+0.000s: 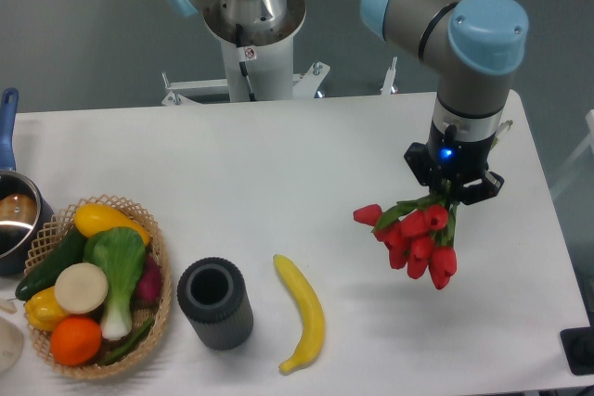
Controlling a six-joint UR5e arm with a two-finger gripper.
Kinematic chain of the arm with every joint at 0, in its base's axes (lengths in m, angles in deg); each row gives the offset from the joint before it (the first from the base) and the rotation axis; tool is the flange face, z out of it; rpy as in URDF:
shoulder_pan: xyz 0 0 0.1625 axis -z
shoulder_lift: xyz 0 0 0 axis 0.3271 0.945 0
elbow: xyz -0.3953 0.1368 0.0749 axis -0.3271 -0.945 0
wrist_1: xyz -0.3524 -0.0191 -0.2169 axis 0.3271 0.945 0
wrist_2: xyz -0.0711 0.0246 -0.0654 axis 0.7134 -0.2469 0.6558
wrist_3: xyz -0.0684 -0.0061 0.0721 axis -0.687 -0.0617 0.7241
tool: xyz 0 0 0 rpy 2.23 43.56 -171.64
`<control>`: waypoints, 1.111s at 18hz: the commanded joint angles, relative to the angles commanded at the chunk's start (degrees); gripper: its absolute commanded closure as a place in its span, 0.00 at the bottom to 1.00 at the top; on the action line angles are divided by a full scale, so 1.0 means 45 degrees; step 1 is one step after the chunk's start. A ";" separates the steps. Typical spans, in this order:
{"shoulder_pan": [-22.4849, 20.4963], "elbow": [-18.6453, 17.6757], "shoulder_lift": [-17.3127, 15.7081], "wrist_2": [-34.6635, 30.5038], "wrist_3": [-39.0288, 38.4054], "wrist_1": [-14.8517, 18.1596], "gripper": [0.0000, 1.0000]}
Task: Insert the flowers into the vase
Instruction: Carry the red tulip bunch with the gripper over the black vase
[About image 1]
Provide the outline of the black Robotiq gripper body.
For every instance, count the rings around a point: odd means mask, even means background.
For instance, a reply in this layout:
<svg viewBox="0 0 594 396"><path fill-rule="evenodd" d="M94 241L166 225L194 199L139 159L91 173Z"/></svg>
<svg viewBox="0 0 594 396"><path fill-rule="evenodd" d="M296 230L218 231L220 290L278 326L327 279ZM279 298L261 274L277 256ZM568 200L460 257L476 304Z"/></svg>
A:
<svg viewBox="0 0 594 396"><path fill-rule="evenodd" d="M487 171L495 134L477 141L460 138L461 132L455 125L440 130L435 123L431 124L427 148L434 162L432 190L442 190L445 180L451 187L465 185L480 179Z"/></svg>

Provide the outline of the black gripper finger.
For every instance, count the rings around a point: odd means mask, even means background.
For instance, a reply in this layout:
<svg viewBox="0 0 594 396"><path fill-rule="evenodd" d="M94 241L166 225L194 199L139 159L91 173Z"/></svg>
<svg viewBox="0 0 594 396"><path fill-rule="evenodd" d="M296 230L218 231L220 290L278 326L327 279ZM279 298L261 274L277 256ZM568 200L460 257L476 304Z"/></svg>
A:
<svg viewBox="0 0 594 396"><path fill-rule="evenodd" d="M480 179L461 185L452 200L462 204L476 204L498 195L504 185L504 178L491 171L485 171Z"/></svg>
<svg viewBox="0 0 594 396"><path fill-rule="evenodd" d="M433 184L434 162L424 144L412 143L405 152L404 159L420 185L431 186Z"/></svg>

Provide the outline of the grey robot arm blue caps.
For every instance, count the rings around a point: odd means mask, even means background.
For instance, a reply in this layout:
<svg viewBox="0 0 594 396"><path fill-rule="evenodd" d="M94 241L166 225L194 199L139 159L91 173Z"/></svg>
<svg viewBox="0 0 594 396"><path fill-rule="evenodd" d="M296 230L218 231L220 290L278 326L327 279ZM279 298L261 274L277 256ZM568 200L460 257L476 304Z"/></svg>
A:
<svg viewBox="0 0 594 396"><path fill-rule="evenodd" d="M234 102L294 99L312 90L296 81L293 39L304 0L167 0L180 15L201 14L218 39ZM496 196L503 179L488 153L515 72L529 20L514 0L360 0L365 26L434 69L440 83L426 143L406 152L417 181L452 202Z"/></svg>

